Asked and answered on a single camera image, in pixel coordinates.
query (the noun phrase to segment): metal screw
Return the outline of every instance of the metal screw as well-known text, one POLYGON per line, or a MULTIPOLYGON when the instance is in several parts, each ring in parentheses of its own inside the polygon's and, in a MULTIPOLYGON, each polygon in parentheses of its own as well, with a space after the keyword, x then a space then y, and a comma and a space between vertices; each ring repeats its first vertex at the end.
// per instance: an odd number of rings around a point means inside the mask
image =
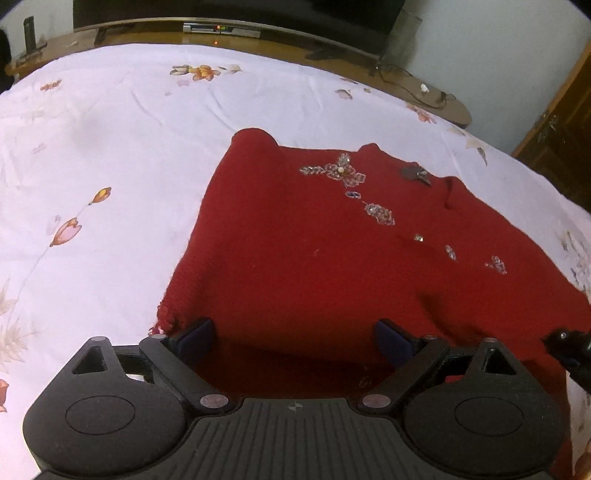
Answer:
POLYGON ((361 401, 367 408, 384 408, 390 405, 390 399, 386 395, 373 393, 366 395, 361 401))
POLYGON ((222 408, 225 407, 230 401, 228 397, 219 393, 212 393, 205 395, 201 398, 199 403, 206 408, 222 408))

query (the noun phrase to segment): wooden cabinet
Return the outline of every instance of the wooden cabinet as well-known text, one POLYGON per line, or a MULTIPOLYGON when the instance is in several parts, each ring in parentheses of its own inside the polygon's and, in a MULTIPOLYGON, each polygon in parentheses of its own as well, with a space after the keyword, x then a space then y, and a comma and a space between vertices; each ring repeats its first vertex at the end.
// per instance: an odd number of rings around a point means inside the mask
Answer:
POLYGON ((591 42, 513 156, 591 212, 591 42))

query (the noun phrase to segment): white bedsheet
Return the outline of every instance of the white bedsheet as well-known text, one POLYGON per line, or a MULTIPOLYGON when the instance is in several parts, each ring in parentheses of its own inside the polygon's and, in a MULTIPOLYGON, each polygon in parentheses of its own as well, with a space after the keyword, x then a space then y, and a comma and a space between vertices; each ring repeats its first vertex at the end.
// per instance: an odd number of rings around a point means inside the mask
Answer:
MULTIPOLYGON (((457 176, 573 284, 591 285, 588 213, 518 161, 399 99, 219 48, 128 45, 65 57, 0 96, 0 379, 9 384, 0 382, 0 478, 38 472, 23 416, 89 337, 123 345, 146 335, 211 175, 246 127, 291 147, 375 142, 457 176), (169 74, 185 64, 210 66, 197 76, 211 81, 169 74), (89 205, 107 187, 110 196, 89 205), (72 218, 82 229, 49 247, 72 218)), ((583 416, 584 396, 573 391, 583 416)), ((576 451, 588 430, 573 428, 576 451)))

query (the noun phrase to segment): wooden furniture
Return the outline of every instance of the wooden furniture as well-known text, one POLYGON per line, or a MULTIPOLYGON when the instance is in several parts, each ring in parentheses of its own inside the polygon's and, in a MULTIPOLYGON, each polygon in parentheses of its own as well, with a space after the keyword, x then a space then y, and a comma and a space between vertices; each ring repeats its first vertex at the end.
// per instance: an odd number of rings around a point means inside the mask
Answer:
POLYGON ((24 77, 59 57, 108 45, 128 43, 207 45, 327 70, 394 95, 462 128, 472 123, 472 117, 464 104, 453 95, 447 95, 430 85, 430 91, 423 93, 421 91, 423 82, 403 70, 383 70, 380 74, 375 68, 375 59, 361 53, 343 51, 337 59, 308 60, 306 55, 317 49, 318 45, 296 35, 264 31, 261 33, 261 38, 248 38, 183 33, 182 25, 183 22, 179 19, 143 19, 134 23, 125 21, 94 25, 48 40, 47 47, 36 56, 13 60, 6 71, 9 75, 24 77))
POLYGON ((513 156, 591 212, 591 42, 513 156))

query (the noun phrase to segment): television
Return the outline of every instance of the television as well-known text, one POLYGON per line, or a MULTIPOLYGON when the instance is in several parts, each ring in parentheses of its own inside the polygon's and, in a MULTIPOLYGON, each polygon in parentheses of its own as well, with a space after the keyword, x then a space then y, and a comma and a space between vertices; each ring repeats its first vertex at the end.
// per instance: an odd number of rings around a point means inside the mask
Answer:
POLYGON ((385 49, 404 0, 74 0, 74 27, 182 18, 307 35, 373 56, 385 49))

